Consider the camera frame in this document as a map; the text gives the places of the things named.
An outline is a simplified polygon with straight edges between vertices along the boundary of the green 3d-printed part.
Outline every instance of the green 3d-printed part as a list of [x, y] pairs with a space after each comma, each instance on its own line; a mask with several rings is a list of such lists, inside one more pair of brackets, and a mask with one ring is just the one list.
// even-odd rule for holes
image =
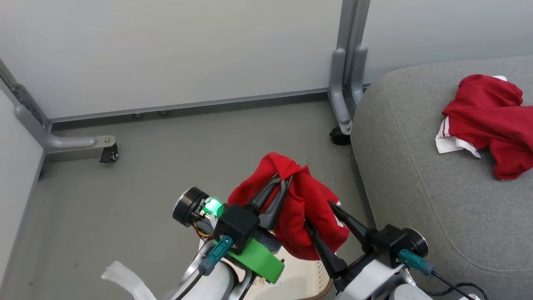
[[238, 260], [270, 283], [277, 282], [285, 268], [285, 265], [274, 254], [254, 239], [250, 239], [240, 255], [232, 251], [229, 251], [227, 255]]

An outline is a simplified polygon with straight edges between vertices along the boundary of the gray sofa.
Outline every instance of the gray sofa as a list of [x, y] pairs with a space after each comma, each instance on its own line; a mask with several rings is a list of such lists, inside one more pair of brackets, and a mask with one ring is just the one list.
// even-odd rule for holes
[[[418, 230], [442, 275], [479, 285], [491, 300], [533, 299], [533, 171], [499, 181], [488, 151], [477, 159], [435, 147], [441, 111], [471, 74], [504, 75], [533, 105], [533, 56], [396, 70], [366, 91], [353, 118], [353, 152], [378, 228]], [[423, 288], [447, 288], [412, 273]], [[439, 299], [460, 298], [453, 294]]]

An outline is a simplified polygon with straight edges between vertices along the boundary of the metal bracket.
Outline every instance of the metal bracket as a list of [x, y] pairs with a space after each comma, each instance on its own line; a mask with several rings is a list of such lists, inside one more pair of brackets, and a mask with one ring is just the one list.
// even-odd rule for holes
[[342, 134], [349, 136], [352, 129], [352, 120], [346, 107], [342, 90], [345, 58], [346, 51], [343, 48], [338, 48], [333, 52], [332, 68], [329, 73], [328, 96]]
[[353, 52], [348, 89], [355, 109], [357, 109], [361, 98], [363, 98], [363, 73], [365, 72], [367, 53], [368, 48], [361, 45], [356, 47]]
[[22, 104], [15, 105], [15, 116], [47, 153], [80, 149], [107, 148], [116, 143], [114, 136], [58, 137], [49, 133]]
[[30, 95], [28, 90], [24, 87], [24, 85], [13, 82], [11, 84], [11, 92], [15, 95], [15, 97], [18, 99], [18, 101], [26, 107], [27, 110], [30, 111], [30, 113], [33, 115], [33, 117], [44, 127], [48, 128], [50, 126], [50, 122], [45, 117], [43, 111], [39, 108], [37, 103], [33, 100], [33, 97]]

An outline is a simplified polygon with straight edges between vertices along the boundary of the caster wheel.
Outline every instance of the caster wheel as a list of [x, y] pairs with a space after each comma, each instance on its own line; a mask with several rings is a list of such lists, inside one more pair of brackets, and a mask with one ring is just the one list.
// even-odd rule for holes
[[335, 127], [329, 136], [335, 145], [348, 145], [350, 143], [350, 136], [344, 135], [340, 127]]
[[102, 155], [100, 156], [101, 163], [110, 163], [118, 159], [118, 147], [117, 144], [114, 144], [111, 147], [104, 148], [102, 150]]

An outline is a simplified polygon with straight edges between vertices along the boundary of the white wall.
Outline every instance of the white wall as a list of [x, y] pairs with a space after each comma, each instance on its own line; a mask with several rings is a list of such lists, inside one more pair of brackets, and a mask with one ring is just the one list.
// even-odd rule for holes
[[0, 58], [50, 119], [326, 88], [342, 0], [2, 0]]
[[0, 81], [0, 295], [43, 149], [17, 120]]
[[533, 54], [528, 0], [371, 0], [365, 81], [428, 62]]

